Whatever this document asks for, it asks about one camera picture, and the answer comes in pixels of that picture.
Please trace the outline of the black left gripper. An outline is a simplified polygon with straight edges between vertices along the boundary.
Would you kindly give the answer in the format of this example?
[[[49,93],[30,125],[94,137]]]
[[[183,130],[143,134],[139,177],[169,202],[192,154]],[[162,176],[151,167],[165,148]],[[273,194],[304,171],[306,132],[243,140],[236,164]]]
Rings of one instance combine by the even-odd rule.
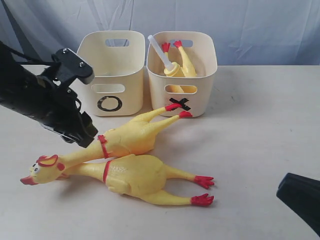
[[[40,75],[25,72],[23,84],[24,114],[62,136],[68,143],[87,148],[98,133],[91,117],[80,113],[78,95],[70,88],[81,77],[78,70],[48,67]]]

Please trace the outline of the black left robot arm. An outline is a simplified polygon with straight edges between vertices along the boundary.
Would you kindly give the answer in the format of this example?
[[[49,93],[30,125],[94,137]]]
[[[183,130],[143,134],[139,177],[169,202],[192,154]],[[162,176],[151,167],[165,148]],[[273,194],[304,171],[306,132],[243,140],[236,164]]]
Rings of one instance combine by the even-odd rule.
[[[35,75],[15,61],[14,55],[44,65],[1,43],[0,104],[38,122],[67,143],[88,147],[98,130],[91,117],[81,112],[82,103],[70,85],[76,79],[91,83],[93,68],[71,49],[62,48],[52,54],[47,68]]]

